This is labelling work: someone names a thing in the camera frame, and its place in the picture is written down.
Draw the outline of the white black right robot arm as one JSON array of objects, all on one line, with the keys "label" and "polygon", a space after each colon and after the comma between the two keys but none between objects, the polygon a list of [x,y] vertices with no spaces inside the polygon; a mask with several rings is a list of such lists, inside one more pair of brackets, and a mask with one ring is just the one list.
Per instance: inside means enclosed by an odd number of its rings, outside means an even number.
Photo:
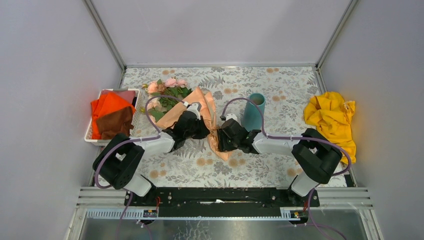
[{"label": "white black right robot arm", "polygon": [[259,129],[247,131],[236,120],[227,119],[217,131],[218,150],[241,150],[245,154],[278,154],[291,156],[299,163],[298,174],[287,191],[287,201],[301,205],[310,191],[327,184],[343,154],[317,130],[308,128],[300,135],[267,135]]}]

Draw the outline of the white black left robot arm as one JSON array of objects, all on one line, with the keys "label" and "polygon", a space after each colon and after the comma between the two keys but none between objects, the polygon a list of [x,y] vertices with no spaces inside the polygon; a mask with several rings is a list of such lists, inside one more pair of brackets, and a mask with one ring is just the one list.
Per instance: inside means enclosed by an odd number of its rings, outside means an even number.
[{"label": "white black left robot arm", "polygon": [[129,138],[123,133],[115,135],[95,159],[92,168],[111,187],[132,192],[142,205],[148,206],[154,202],[155,192],[153,183],[137,173],[143,157],[174,152],[184,146],[187,139],[204,139],[209,134],[204,118],[185,110],[158,136],[143,139]]}]

